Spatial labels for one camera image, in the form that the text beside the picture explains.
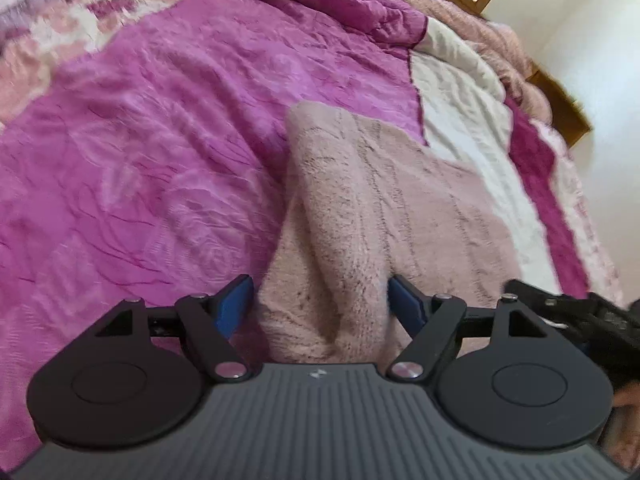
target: dark magenta stripe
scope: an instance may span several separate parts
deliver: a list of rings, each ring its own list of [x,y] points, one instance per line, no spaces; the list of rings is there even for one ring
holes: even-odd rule
[[[556,156],[529,117],[507,98],[505,104],[513,112],[513,133],[509,156],[516,166],[527,195],[538,210],[538,217],[546,227],[546,242],[565,294],[585,298],[589,279],[575,248],[574,235],[550,186]]]

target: white stripe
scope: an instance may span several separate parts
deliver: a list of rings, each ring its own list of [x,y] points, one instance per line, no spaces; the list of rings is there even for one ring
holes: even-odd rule
[[[444,159],[476,168],[494,198],[495,214],[510,231],[522,279],[559,294],[546,229],[508,155],[511,111],[481,88],[477,77],[435,57],[413,51],[411,69],[429,146]]]
[[[598,239],[591,219],[587,215],[582,184],[574,162],[561,135],[540,121],[531,123],[556,155],[551,176],[551,189],[564,214],[564,221],[574,234],[578,257],[582,261],[590,282],[590,290],[623,306],[620,280],[609,255]]]

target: ribbed gray surface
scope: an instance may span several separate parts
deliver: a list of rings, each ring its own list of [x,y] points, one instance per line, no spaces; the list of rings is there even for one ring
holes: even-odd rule
[[[590,446],[547,456],[484,446],[450,427],[421,388],[393,384],[372,365],[266,365],[251,381],[214,388],[197,416],[147,446],[88,453],[47,444],[12,476],[17,480],[625,477]]]

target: pink quilt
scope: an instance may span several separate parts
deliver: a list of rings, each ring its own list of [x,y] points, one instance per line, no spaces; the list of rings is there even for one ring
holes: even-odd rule
[[[305,100],[469,164],[523,277],[618,298],[558,134],[402,0],[55,0],[28,27],[0,59],[2,468],[38,445],[30,377],[121,298],[260,283],[286,205],[284,117]]]

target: beige knitted fabric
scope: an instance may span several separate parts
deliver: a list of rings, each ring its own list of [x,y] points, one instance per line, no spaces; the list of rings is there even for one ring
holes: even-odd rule
[[[287,117],[289,205],[258,295],[279,362],[377,362],[408,341],[388,313],[402,274],[425,294],[493,306],[517,277],[479,177],[382,121],[305,102]]]

